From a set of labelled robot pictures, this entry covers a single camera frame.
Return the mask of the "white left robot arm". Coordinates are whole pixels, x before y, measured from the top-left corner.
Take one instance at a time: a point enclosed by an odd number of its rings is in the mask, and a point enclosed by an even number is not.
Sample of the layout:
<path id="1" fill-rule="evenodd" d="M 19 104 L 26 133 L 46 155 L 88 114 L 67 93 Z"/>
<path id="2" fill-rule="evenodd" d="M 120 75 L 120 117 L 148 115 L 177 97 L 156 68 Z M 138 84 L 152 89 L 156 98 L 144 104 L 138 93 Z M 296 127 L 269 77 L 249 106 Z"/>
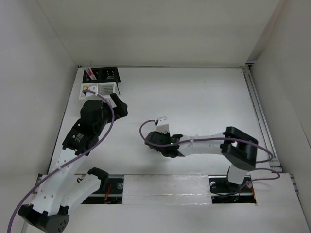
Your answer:
<path id="1" fill-rule="evenodd" d="M 109 124 L 126 117 L 127 104 L 116 93 L 109 103 L 100 94 L 97 100 L 88 100 L 80 110 L 80 118 L 72 126 L 62 143 L 60 155 L 51 173 L 37 185 L 37 195 L 29 204 L 23 204 L 18 215 L 28 224 L 45 233 L 61 233 L 69 216 L 88 196 L 108 188 L 109 174 L 97 167 L 91 168 L 82 180 L 70 188 L 77 169 L 105 136 L 101 133 Z"/>

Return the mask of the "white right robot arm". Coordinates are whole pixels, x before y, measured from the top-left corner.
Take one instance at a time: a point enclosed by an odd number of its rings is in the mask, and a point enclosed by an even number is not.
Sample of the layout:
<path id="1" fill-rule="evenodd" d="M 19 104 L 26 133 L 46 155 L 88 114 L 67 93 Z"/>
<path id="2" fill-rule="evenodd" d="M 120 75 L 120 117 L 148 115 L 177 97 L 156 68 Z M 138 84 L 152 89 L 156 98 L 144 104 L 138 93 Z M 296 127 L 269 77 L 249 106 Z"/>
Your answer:
<path id="1" fill-rule="evenodd" d="M 211 136 L 153 131 L 145 138 L 145 144 L 170 158 L 195 154 L 224 156 L 231 163 L 225 178 L 225 186 L 230 191 L 240 188 L 245 175 L 256 168 L 258 140 L 235 127 L 227 127 L 223 133 Z"/>

